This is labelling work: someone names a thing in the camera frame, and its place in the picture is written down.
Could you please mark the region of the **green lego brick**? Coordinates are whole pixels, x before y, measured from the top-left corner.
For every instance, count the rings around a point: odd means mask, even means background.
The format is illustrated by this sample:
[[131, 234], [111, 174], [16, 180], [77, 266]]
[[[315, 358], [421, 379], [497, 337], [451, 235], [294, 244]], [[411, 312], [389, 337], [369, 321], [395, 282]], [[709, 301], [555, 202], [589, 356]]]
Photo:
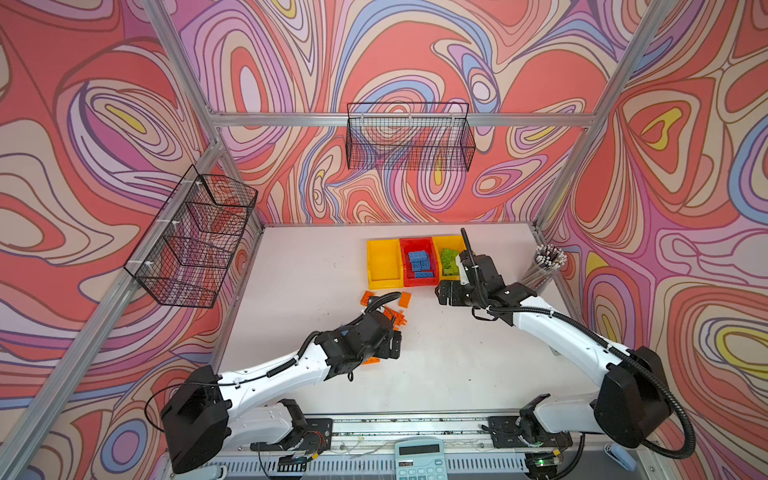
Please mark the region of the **green lego brick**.
[[454, 249], [445, 248], [441, 250], [440, 262], [442, 275], [445, 277], [457, 276], [460, 274], [460, 267], [457, 260], [460, 258], [460, 252]]

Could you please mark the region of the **orange lego chassis plate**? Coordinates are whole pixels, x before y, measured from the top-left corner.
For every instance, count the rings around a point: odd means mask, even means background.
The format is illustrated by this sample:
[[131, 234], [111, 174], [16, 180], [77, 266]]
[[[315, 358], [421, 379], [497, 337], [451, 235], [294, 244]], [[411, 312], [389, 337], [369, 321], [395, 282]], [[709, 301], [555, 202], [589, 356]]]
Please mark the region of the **orange lego chassis plate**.
[[395, 328], [402, 327], [407, 324], [407, 320], [404, 314], [400, 311], [396, 311], [389, 307], [384, 306], [383, 313], [392, 322]]

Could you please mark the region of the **orange lego brick studs up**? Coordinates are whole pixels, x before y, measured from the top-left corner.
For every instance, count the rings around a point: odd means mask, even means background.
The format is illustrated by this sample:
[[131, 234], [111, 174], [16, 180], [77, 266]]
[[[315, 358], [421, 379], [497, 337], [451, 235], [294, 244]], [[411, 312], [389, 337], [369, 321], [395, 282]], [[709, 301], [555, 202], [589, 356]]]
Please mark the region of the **orange lego brick studs up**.
[[407, 309], [410, 306], [411, 299], [412, 295], [409, 292], [403, 292], [398, 301], [398, 305], [403, 309]]

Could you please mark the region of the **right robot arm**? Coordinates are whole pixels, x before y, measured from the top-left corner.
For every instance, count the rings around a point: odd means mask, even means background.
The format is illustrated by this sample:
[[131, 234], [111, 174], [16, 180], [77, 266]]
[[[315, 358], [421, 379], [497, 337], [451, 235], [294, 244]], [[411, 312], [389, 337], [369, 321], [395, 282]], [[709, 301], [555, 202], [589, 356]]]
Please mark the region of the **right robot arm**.
[[435, 289], [440, 304], [468, 307], [478, 321], [502, 321], [531, 335], [598, 388], [593, 394], [565, 397], [541, 394], [520, 409], [514, 426], [500, 428], [498, 434], [515, 434], [532, 447], [562, 433], [603, 434], [622, 447], [643, 446], [672, 460], [695, 453], [693, 423], [653, 350], [614, 342], [558, 311], [526, 285], [505, 283], [492, 258], [470, 247], [455, 263], [458, 279], [442, 280]]

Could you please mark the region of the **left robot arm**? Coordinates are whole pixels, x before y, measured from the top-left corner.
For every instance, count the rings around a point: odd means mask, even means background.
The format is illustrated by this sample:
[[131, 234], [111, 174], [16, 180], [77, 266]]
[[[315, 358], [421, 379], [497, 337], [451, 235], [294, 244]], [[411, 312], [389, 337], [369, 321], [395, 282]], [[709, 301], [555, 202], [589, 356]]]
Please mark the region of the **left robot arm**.
[[266, 444], [287, 451], [313, 437], [289, 393], [336, 377], [352, 381], [372, 358], [398, 358], [402, 334], [386, 307], [400, 297], [371, 297], [354, 320], [311, 332], [293, 353], [223, 373], [206, 365], [167, 386], [171, 396], [149, 423], [165, 436], [173, 473], [187, 474], [228, 448]]

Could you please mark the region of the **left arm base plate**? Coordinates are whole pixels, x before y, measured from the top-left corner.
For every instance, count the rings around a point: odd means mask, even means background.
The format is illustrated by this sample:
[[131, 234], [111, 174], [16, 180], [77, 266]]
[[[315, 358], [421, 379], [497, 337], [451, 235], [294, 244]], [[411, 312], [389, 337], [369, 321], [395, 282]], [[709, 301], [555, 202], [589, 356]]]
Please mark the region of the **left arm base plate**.
[[333, 419], [330, 417], [309, 418], [304, 426], [294, 428], [283, 440], [275, 444], [252, 443], [250, 450], [256, 452], [306, 452], [322, 453], [331, 447]]

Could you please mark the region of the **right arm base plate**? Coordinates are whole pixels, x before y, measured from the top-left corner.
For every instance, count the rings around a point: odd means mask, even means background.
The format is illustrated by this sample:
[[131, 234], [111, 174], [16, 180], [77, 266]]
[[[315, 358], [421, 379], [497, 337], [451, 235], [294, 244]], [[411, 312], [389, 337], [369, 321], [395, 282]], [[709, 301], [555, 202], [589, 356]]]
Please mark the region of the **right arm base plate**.
[[551, 433], [529, 418], [491, 416], [481, 430], [490, 435], [493, 446], [501, 448], [533, 448], [564, 450], [573, 446], [569, 433]]

